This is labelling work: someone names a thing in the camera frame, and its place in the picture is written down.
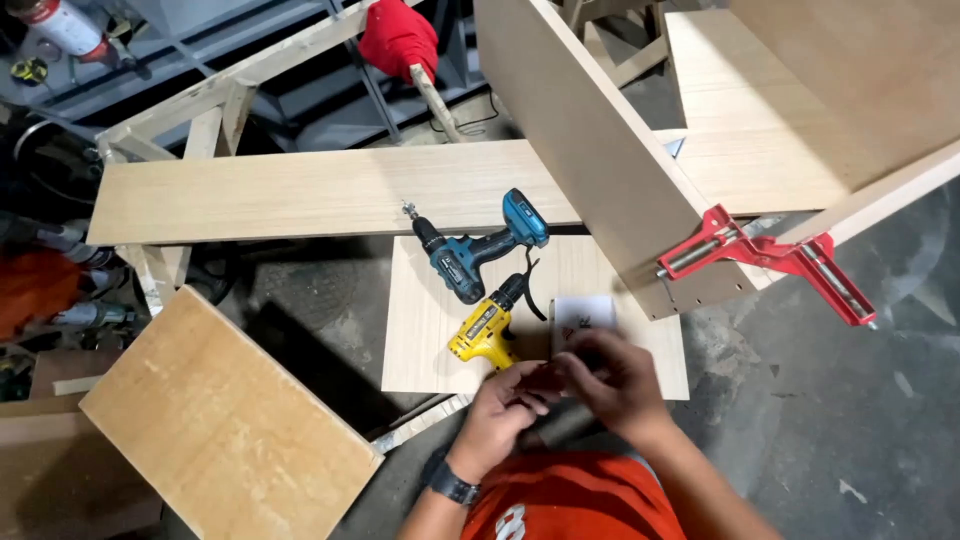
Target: cordless drill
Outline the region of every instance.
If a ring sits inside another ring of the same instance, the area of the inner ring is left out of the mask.
[[[412,204],[404,203],[403,211],[413,220],[414,233],[430,257],[430,265],[444,279],[446,288],[468,306],[486,294],[480,278],[481,264],[507,255],[520,244],[542,248],[550,239],[546,222],[516,188],[503,196],[503,219],[507,228],[482,238],[466,235],[446,238],[429,220],[417,214]]]
[[[446,344],[450,352],[464,362],[484,356],[496,371],[519,361],[510,346],[514,339],[510,333],[510,310],[523,296],[526,280],[523,274],[513,274],[477,306],[460,331]]]

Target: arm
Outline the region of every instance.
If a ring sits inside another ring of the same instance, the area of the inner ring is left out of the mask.
[[[650,463],[687,537],[780,538],[670,418],[649,352],[608,331],[584,332],[572,346],[555,358],[567,388]],[[580,359],[590,354],[603,359],[604,380]]]
[[[557,392],[522,390],[520,381],[543,362],[520,362],[487,380],[477,390],[467,421],[453,441],[446,463],[463,481],[479,484],[490,469],[514,450],[516,436],[529,428],[538,414],[546,414],[546,401],[560,399]],[[396,536],[398,540],[454,540],[460,538],[467,507],[427,487]]]

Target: yellow cordless drill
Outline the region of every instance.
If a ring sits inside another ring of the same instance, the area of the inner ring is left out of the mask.
[[[523,296],[526,287],[527,276],[524,274],[513,274],[507,278],[500,288],[477,306],[457,335],[446,344],[450,352],[464,362],[484,356],[496,371],[514,365],[518,360],[510,346],[514,340],[509,328],[512,319],[510,310]]]

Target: concrete floor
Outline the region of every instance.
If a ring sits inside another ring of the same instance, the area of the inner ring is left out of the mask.
[[[661,76],[624,90],[654,129],[681,126],[671,92]],[[460,122],[489,113],[486,94],[454,109]],[[476,127],[486,131],[471,140],[515,132],[505,114]],[[948,184],[838,251],[880,311],[879,331],[848,328],[794,278],[682,316],[691,400],[674,416],[785,536],[960,535],[958,207],[960,184]],[[391,246],[328,238],[247,258],[249,275],[222,306],[360,432],[428,398],[376,391]],[[332,538],[392,538],[424,462],[463,417],[388,454]],[[167,525],[166,537],[190,537],[175,518]]]

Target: black watch strap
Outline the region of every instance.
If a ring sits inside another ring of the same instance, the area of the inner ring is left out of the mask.
[[[453,474],[446,459],[440,461],[440,466],[430,477],[430,489],[459,504],[471,504],[480,495],[480,486],[461,480]]]

